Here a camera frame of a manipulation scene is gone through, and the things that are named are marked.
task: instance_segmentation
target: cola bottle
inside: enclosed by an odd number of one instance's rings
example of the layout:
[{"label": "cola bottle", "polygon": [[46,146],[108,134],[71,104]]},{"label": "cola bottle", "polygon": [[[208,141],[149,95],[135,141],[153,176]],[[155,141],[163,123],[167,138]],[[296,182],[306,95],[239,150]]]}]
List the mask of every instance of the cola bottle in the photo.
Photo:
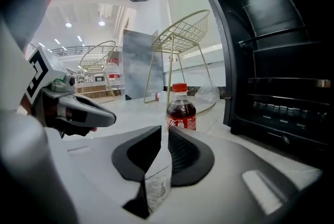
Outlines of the cola bottle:
[{"label": "cola bottle", "polygon": [[178,126],[196,130],[196,108],[188,100],[187,84],[173,84],[173,99],[168,105],[166,111],[166,120],[168,128]]}]

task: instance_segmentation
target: cap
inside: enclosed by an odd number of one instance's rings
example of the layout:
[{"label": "cap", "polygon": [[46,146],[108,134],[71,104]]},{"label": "cap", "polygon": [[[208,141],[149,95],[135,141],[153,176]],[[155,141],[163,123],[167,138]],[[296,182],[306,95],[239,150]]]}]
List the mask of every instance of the cap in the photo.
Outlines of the cap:
[{"label": "cap", "polygon": [[186,83],[176,83],[173,84],[173,92],[186,92],[187,84]]}]

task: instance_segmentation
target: red label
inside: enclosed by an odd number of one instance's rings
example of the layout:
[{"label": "red label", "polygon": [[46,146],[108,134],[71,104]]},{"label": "red label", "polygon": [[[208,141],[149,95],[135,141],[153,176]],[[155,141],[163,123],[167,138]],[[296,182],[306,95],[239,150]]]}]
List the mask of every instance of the red label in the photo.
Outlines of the red label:
[{"label": "red label", "polygon": [[117,74],[110,74],[109,75],[109,78],[119,78],[120,75],[117,75]]},{"label": "red label", "polygon": [[189,116],[184,118],[171,117],[170,115],[166,116],[167,127],[178,126],[187,129],[196,130],[196,116]]}]

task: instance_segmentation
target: railing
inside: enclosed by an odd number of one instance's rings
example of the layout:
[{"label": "railing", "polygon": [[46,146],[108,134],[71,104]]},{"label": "railing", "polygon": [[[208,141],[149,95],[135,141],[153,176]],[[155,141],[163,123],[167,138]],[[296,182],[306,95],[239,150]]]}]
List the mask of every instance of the railing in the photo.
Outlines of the railing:
[{"label": "railing", "polygon": [[[53,49],[52,53],[56,57],[65,57],[65,56],[71,56],[71,55],[84,55],[89,52],[89,54],[107,54],[110,50],[110,46],[103,45],[103,46],[97,46],[95,49],[93,49],[95,46],[70,46],[67,47],[66,50],[63,48]],[[117,47],[117,51],[122,51],[122,48]]]}]

